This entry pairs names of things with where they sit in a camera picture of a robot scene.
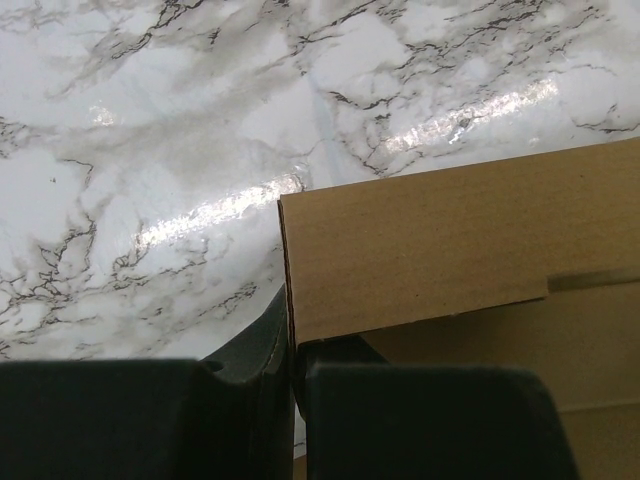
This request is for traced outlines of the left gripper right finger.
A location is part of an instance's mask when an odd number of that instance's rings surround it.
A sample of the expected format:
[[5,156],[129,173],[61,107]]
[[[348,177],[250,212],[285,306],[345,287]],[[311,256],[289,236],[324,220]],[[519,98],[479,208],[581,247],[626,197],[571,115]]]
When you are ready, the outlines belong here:
[[400,365],[363,338],[295,356],[311,479],[575,479],[554,401],[532,372]]

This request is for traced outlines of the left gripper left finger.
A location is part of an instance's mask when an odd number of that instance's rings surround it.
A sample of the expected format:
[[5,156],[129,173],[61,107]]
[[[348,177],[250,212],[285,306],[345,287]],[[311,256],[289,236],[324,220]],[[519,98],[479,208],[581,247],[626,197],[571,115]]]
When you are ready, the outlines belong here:
[[278,293],[196,359],[1,366],[5,479],[289,479],[294,406]]

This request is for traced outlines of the brown cardboard box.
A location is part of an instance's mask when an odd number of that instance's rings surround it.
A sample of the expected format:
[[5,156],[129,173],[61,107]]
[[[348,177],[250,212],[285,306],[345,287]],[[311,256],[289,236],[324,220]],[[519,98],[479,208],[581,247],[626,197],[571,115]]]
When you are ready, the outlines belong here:
[[579,475],[639,475],[639,142],[283,196],[289,342],[495,365],[549,391]]

